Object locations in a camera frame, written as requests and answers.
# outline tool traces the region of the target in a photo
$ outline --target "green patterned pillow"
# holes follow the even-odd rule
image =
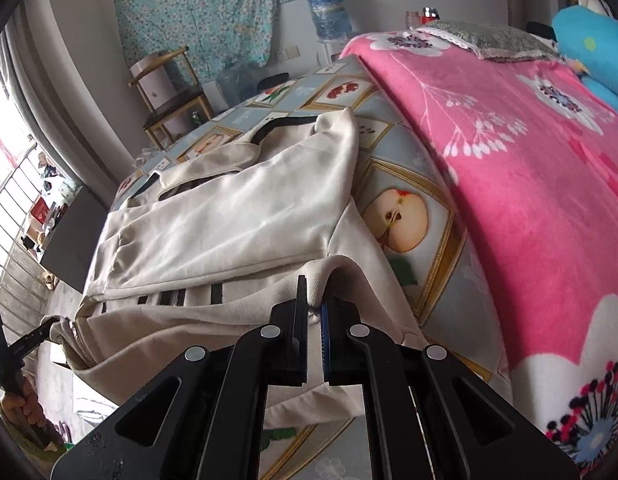
[[[479,59],[499,62],[559,59],[555,51],[531,34],[507,25],[477,25],[438,20],[418,30],[447,40],[465,50],[471,50]]]

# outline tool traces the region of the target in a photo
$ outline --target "wall outlet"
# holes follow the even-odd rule
[[[298,47],[295,45],[289,46],[287,48],[287,58],[295,59],[296,57],[300,57],[300,49],[298,49]]]

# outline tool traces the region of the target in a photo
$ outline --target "wooden chair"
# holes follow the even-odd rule
[[[140,95],[142,96],[145,104],[147,105],[147,107],[149,108],[151,112],[149,114],[149,117],[147,117],[147,120],[144,123],[144,126],[142,127],[142,129],[150,137],[150,139],[153,140],[153,142],[159,149],[162,149],[163,145],[158,140],[158,137],[156,137],[155,130],[160,129],[161,131],[163,131],[164,136],[167,138],[167,140],[169,140],[169,142],[171,143],[174,142],[173,136],[169,133],[169,130],[164,126],[164,123],[166,123],[170,119],[181,114],[182,112],[185,112],[192,106],[195,106],[198,104],[202,107],[202,110],[207,116],[207,120],[212,119],[214,116],[213,108],[209,104],[209,100],[207,99],[207,96],[205,95],[205,91],[202,90],[202,87],[200,86],[200,81],[198,80],[198,76],[196,76],[196,73],[194,72],[193,67],[191,66],[191,63],[189,62],[189,58],[187,57],[187,54],[185,54],[186,51],[188,50],[189,50],[188,46],[183,46],[177,50],[174,50],[173,52],[168,52],[167,54],[160,56],[158,59],[152,61],[151,64],[147,68],[142,70],[142,72],[140,72],[136,77],[131,79],[129,83],[129,86],[132,88],[134,86],[137,86],[138,90],[140,91]],[[149,101],[149,98],[147,97],[146,93],[142,89],[142,86],[139,85],[138,83],[140,83],[140,79],[147,76],[151,72],[158,70],[160,67],[164,66],[169,61],[171,61],[172,59],[178,56],[184,57],[187,69],[189,70],[189,73],[191,74],[193,78],[194,84],[193,86],[190,86],[184,89],[179,94],[177,94],[175,97],[173,97],[172,99],[169,99],[166,103],[160,105],[158,108],[154,108],[153,105],[151,105],[151,101]]]

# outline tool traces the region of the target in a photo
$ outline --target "gray curtain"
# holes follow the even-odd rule
[[[66,110],[42,64],[21,4],[0,36],[0,71],[11,99],[35,140],[68,177],[88,186],[108,206],[118,189]]]

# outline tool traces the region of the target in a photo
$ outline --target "triangular cutout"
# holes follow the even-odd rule
[[[116,433],[140,446],[153,446],[179,387],[175,377],[164,381],[116,424]]]
[[[471,384],[463,378],[455,378],[453,384],[478,444],[487,446],[512,434],[512,424],[505,420]]]

